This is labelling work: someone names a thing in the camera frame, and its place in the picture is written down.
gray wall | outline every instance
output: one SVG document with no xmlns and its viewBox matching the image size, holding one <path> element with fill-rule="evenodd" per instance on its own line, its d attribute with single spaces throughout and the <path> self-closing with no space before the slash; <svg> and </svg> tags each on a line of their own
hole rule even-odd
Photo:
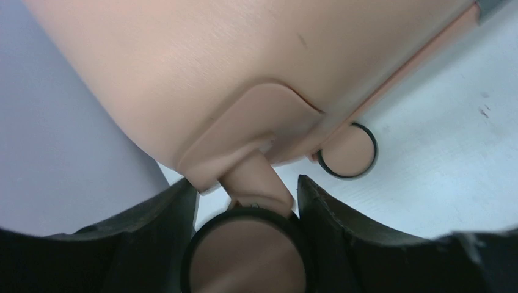
<svg viewBox="0 0 518 293">
<path fill-rule="evenodd" d="M 0 1 L 0 226 L 71 233 L 167 186 L 22 3 Z"/>
</svg>

black object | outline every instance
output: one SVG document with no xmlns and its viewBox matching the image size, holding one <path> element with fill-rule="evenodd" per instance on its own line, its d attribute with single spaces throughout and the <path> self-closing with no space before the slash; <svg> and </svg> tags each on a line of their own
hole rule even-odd
<svg viewBox="0 0 518 293">
<path fill-rule="evenodd" d="M 209 235 L 214 229 L 225 223 L 231 222 L 232 220 L 241 219 L 254 219 L 262 222 L 266 222 L 276 227 L 285 236 L 287 236 L 297 248 L 299 255 L 301 256 L 302 262 L 304 263 L 304 269 L 306 274 L 306 293 L 314 293 L 316 289 L 315 283 L 315 272 L 313 270 L 313 261 L 310 254 L 306 236 L 301 231 L 301 223 L 297 218 L 297 215 L 293 214 L 290 218 L 284 218 L 281 215 L 276 214 L 267 209 L 256 208 L 256 207 L 242 207 L 238 206 L 229 211 L 223 212 L 205 225 L 203 225 L 194 237 L 191 243 L 186 249 L 184 259 L 181 266 L 181 291 L 182 293 L 191 293 L 190 285 L 190 271 L 192 257 L 205 236 Z"/>
<path fill-rule="evenodd" d="M 184 179 L 72 235 L 0 230 L 0 292 L 179 293 L 196 196 Z"/>
<path fill-rule="evenodd" d="M 317 151 L 316 160 L 318 161 L 320 167 L 322 167 L 322 169 L 324 169 L 331 176 L 334 176 L 334 177 L 340 178 L 340 179 L 356 179 L 356 178 L 360 178 L 360 177 L 366 175 L 372 169 L 373 165 L 376 163 L 376 159 L 378 159 L 378 142 L 376 141 L 376 138 L 374 137 L 374 134 L 372 133 L 372 131 L 370 131 L 370 129 L 368 129 L 364 125 L 361 125 L 360 123 L 356 123 L 356 122 L 351 123 L 351 126 L 360 128 L 361 130 L 365 131 L 365 133 L 367 133 L 367 135 L 370 137 L 370 139 L 373 143 L 373 146 L 374 146 L 374 158 L 373 158 L 371 164 L 369 165 L 369 167 L 367 167 L 365 169 L 365 171 L 363 171 L 362 173 L 360 173 L 358 175 L 354 175 L 354 176 L 344 176 L 344 175 L 334 172 L 331 168 L 329 168 L 329 166 L 324 161 L 324 157 L 322 155 L 322 150 Z"/>
<path fill-rule="evenodd" d="M 318 292 L 518 292 L 518 231 L 425 240 L 391 229 L 299 177 Z"/>
</svg>

white surface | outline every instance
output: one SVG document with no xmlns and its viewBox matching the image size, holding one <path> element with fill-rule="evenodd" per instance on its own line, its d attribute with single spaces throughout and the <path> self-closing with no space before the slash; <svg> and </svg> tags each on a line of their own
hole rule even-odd
<svg viewBox="0 0 518 293">
<path fill-rule="evenodd" d="M 517 116 L 518 1 L 511 1 L 360 119 L 379 144 L 367 176 L 342 181 L 306 159 L 276 169 L 294 195 L 306 174 L 360 212 L 419 236 L 509 228 L 518 225 Z M 170 183 L 180 177 L 162 170 Z M 222 189 L 201 197 L 196 227 L 227 204 Z"/>
</svg>

gray metal piece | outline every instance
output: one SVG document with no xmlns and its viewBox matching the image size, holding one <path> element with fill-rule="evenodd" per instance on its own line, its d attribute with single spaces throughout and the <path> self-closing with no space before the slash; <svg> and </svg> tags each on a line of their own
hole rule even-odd
<svg viewBox="0 0 518 293">
<path fill-rule="evenodd" d="M 480 7 L 480 21 L 484 21 L 486 17 L 496 12 L 509 0 L 476 0 Z"/>
</svg>

black ring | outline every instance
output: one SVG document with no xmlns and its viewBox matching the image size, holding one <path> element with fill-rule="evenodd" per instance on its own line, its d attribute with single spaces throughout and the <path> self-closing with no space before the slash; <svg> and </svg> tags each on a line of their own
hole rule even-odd
<svg viewBox="0 0 518 293">
<path fill-rule="evenodd" d="M 357 179 L 362 176 L 365 176 L 372 169 L 374 163 L 378 159 L 378 142 L 376 141 L 374 134 L 367 127 L 365 127 L 364 125 L 361 125 L 360 123 L 353 122 L 353 123 L 351 123 L 351 126 L 360 128 L 361 130 L 365 131 L 365 133 L 367 133 L 367 135 L 370 137 L 370 139 L 374 145 L 374 158 L 373 158 L 371 164 L 369 165 L 369 167 L 367 167 L 367 169 L 365 169 L 365 171 L 363 171 L 362 173 L 360 173 L 358 175 L 354 175 L 354 176 L 343 176 L 338 173 L 335 173 L 333 170 L 331 170 L 331 168 L 329 168 L 329 166 L 327 166 L 326 162 L 324 161 L 324 157 L 322 156 L 322 149 L 317 151 L 316 158 L 317 158 L 318 163 L 320 164 L 320 167 L 322 167 L 322 169 L 324 169 L 330 175 L 340 178 L 340 179 Z"/>
<path fill-rule="evenodd" d="M 273 224 L 284 235 L 288 236 L 288 238 L 290 238 L 293 245 L 299 252 L 302 259 L 302 263 L 304 264 L 304 271 L 306 274 L 305 291 L 306 293 L 315 293 L 316 280 L 313 268 L 313 261 L 311 259 L 311 254 L 307 240 L 305 239 L 302 231 L 300 231 L 299 227 L 294 223 L 293 219 L 287 219 L 270 210 L 255 207 L 239 207 L 234 208 L 230 211 L 223 212 L 212 218 L 209 222 L 203 225 L 198 230 L 198 232 L 194 234 L 194 236 L 191 239 L 191 242 L 185 250 L 185 254 L 181 262 L 180 288 L 183 293 L 191 293 L 191 284 L 189 281 L 191 261 L 194 252 L 196 251 L 196 248 L 199 246 L 203 238 L 206 235 L 208 235 L 213 229 L 217 228 L 219 225 L 228 222 L 229 220 L 239 218 L 253 218 L 266 221 L 267 223 Z"/>
</svg>

